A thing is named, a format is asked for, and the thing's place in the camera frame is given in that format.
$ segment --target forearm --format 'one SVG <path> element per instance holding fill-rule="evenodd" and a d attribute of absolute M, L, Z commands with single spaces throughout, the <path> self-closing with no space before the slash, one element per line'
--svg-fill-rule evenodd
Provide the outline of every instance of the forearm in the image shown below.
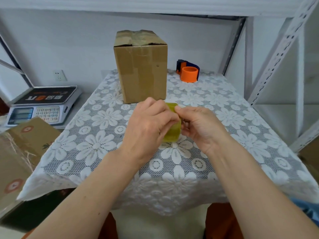
<path fill-rule="evenodd" d="M 112 204 L 137 171 L 118 150 L 109 152 L 29 238 L 97 238 Z"/>
<path fill-rule="evenodd" d="M 245 238 L 317 238 L 319 229 L 231 137 L 208 155 Z"/>

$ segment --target table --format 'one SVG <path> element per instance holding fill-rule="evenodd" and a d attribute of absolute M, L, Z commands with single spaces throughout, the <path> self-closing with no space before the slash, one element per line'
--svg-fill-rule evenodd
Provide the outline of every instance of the table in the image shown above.
<path fill-rule="evenodd" d="M 165 101 L 209 108 L 285 194 L 319 202 L 318 184 L 300 159 L 224 76 L 202 71 L 196 83 L 185 83 L 168 70 Z M 135 106 L 123 103 L 118 73 L 112 71 L 43 155 L 18 198 L 79 185 L 107 152 L 121 145 Z M 215 171 L 197 145 L 180 135 L 177 142 L 159 147 L 113 208 L 143 205 L 172 215 L 213 202 L 227 202 Z"/>

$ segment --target scale keypad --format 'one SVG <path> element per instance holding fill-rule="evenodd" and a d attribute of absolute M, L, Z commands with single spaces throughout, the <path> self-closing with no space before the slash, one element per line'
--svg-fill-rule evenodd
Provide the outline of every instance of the scale keypad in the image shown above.
<path fill-rule="evenodd" d="M 60 117 L 60 107 L 58 106 L 37 107 L 35 115 L 48 123 L 58 122 Z"/>

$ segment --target digital scale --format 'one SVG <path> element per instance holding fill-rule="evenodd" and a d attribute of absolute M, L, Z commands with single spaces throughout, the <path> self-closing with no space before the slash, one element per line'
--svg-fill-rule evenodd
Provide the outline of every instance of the digital scale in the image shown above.
<path fill-rule="evenodd" d="M 77 86 L 40 86 L 30 89 L 11 105 L 6 126 L 16 126 L 34 117 L 40 117 L 50 125 L 61 124 L 82 93 Z"/>

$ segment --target blue fabric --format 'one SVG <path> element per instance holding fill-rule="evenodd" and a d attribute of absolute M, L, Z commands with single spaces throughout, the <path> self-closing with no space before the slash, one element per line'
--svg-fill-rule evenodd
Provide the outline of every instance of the blue fabric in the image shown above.
<path fill-rule="evenodd" d="M 290 198 L 290 200 L 319 227 L 319 204 L 312 204 L 295 198 Z"/>

